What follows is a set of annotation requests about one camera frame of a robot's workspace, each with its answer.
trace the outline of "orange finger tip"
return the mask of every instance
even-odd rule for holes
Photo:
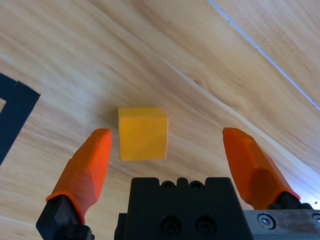
[[[81,222],[101,194],[107,175],[112,146],[110,129],[93,131],[65,166],[52,194],[46,201],[66,195],[73,203]]]
[[[254,209],[267,209],[282,192],[300,199],[252,136],[237,128],[224,128],[223,143],[240,196]]]

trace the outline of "black tape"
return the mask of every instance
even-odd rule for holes
[[[30,87],[0,73],[0,98],[6,101],[0,113],[0,165],[39,97]]]

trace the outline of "yellow wooden cube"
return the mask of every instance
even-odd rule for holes
[[[142,161],[167,156],[168,117],[157,107],[118,108],[120,159]]]

